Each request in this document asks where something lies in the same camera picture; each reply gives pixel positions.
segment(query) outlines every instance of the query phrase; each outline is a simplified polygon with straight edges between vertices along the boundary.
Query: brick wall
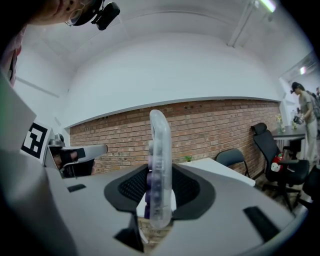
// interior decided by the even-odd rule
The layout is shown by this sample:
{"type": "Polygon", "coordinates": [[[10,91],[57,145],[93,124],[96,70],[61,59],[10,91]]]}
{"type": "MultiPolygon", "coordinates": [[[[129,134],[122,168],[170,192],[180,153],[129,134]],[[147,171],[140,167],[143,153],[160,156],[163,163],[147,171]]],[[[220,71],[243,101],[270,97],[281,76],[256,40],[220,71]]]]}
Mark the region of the brick wall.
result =
{"type": "MultiPolygon", "coordinates": [[[[261,100],[206,100],[142,108],[89,121],[70,129],[70,144],[107,144],[108,153],[96,158],[96,172],[104,173],[148,162],[152,139],[149,113],[158,109],[171,127],[172,160],[185,162],[214,158],[227,149],[240,149],[250,174],[264,168],[264,158],[253,142],[250,126],[266,123],[276,128],[277,102],[261,100]]],[[[244,164],[232,168],[245,172],[244,164]]]]}

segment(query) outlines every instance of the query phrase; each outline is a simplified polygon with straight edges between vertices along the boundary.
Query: potted plant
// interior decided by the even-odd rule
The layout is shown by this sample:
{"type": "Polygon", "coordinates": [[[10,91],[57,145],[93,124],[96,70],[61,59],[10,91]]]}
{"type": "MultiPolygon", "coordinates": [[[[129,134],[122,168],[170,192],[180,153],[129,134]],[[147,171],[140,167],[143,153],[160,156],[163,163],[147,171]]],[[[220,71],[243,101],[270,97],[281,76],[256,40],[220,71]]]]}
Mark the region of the potted plant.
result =
{"type": "Polygon", "coordinates": [[[192,156],[186,155],[186,156],[184,157],[184,159],[185,159],[187,162],[191,162],[191,161],[192,161],[192,156]]]}

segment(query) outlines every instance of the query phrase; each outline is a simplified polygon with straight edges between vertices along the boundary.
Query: fluorescent light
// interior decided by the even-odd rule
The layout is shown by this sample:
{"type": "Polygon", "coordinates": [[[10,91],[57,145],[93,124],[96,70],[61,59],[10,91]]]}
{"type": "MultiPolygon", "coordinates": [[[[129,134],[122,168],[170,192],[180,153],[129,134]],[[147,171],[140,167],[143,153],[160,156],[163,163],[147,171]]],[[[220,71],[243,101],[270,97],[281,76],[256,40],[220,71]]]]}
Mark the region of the fluorescent light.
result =
{"type": "Polygon", "coordinates": [[[300,68],[300,74],[303,75],[306,73],[306,67],[303,66],[302,68],[300,68]]]}
{"type": "Polygon", "coordinates": [[[274,12],[276,9],[276,5],[271,0],[260,0],[269,10],[270,12],[274,12]]]}

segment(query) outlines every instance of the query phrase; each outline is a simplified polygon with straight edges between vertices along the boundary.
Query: person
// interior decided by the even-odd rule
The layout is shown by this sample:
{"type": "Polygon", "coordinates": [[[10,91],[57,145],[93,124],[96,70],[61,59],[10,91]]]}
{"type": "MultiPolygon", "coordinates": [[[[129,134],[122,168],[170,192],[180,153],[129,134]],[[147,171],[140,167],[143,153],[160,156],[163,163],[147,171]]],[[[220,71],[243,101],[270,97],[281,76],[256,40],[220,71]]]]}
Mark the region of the person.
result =
{"type": "Polygon", "coordinates": [[[312,165],[317,163],[319,160],[317,150],[317,120],[314,113],[312,100],[302,84],[293,82],[291,87],[291,93],[294,92],[297,96],[299,96],[299,104],[302,118],[305,121],[306,137],[308,141],[307,159],[312,165]]]}
{"type": "Polygon", "coordinates": [[[11,40],[2,59],[1,68],[7,74],[11,86],[16,80],[17,58],[22,50],[22,40],[27,25],[53,25],[66,23],[81,26],[89,22],[99,11],[103,0],[46,0],[29,19],[24,28],[11,40]]]}
{"type": "Polygon", "coordinates": [[[310,92],[306,91],[311,97],[313,112],[316,118],[316,126],[317,126],[317,139],[320,139],[320,102],[317,100],[317,96],[310,92]]]}
{"type": "Polygon", "coordinates": [[[319,87],[316,88],[316,99],[318,101],[320,101],[320,88],[319,87]]]}

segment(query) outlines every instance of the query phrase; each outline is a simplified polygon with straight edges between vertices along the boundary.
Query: white table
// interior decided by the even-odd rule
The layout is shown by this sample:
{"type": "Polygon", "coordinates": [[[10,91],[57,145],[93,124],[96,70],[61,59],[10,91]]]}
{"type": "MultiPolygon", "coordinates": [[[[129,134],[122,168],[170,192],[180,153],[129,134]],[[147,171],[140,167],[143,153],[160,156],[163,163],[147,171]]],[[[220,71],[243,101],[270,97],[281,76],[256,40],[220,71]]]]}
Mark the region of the white table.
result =
{"type": "Polygon", "coordinates": [[[251,187],[253,187],[256,184],[256,182],[253,179],[248,178],[247,176],[244,176],[243,174],[235,170],[232,170],[222,165],[221,163],[218,163],[217,161],[212,160],[211,158],[204,158],[201,160],[184,162],[184,163],[181,163],[181,165],[202,169],[214,174],[219,174],[222,176],[233,178],[233,179],[242,181],[244,183],[247,183],[251,187]]]}
{"type": "MultiPolygon", "coordinates": [[[[190,166],[198,169],[202,169],[204,171],[208,171],[214,174],[219,174],[222,176],[226,176],[229,178],[233,178],[239,181],[242,181],[244,183],[247,183],[249,186],[253,187],[256,182],[253,179],[250,179],[244,175],[242,175],[239,172],[236,172],[235,170],[232,170],[214,160],[211,158],[204,158],[201,160],[191,161],[191,162],[184,162],[181,163],[181,165],[190,166]]],[[[145,202],[146,194],[143,195],[139,205],[136,208],[136,213],[138,217],[144,217],[145,216],[145,202]]],[[[171,209],[174,211],[177,209],[176,205],[176,197],[174,191],[171,193],[171,209]]]]}

